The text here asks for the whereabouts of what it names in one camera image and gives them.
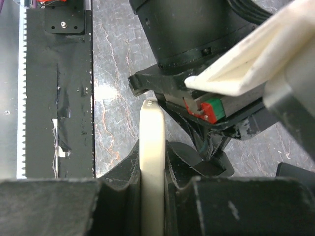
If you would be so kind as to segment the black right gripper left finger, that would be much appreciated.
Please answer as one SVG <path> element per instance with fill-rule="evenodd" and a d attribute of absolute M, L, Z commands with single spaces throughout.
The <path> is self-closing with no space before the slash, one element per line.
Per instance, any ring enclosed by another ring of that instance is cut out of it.
<path fill-rule="evenodd" d="M 139 146 L 95 179 L 0 183 L 3 236 L 140 235 Z"/>

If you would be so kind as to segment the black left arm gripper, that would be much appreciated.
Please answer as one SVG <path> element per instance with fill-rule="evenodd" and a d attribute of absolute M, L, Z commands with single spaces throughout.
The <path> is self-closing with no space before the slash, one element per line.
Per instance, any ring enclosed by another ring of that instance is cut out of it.
<path fill-rule="evenodd" d="M 192 140 L 217 134 L 249 139 L 275 124 L 263 87 L 240 98 L 185 86 L 271 15 L 253 0 L 132 0 L 156 64 L 129 77 L 135 96 L 153 91 Z"/>

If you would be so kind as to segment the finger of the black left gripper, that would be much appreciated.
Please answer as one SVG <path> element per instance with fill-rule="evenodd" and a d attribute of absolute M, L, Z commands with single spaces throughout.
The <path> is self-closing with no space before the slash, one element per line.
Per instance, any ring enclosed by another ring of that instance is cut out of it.
<path fill-rule="evenodd" d="M 172 142 L 172 148 L 182 160 L 206 177 L 230 177 L 234 174 L 234 168 L 223 151 L 231 140 L 229 137 L 216 134 L 181 115 L 173 115 L 172 118 L 194 145 Z"/>

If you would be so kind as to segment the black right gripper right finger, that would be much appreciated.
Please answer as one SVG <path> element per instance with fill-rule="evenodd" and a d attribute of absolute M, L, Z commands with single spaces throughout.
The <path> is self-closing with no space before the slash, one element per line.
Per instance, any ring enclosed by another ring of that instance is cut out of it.
<path fill-rule="evenodd" d="M 315 197 L 298 180 L 206 177 L 170 143 L 165 158 L 165 235 L 314 235 Z"/>

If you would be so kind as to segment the beige case phone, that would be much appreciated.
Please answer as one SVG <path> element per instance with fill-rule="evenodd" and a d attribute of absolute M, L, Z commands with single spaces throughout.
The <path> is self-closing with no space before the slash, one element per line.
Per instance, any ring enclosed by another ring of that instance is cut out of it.
<path fill-rule="evenodd" d="M 164 235 L 165 119 L 156 99 L 143 102 L 139 122 L 141 235 Z"/>

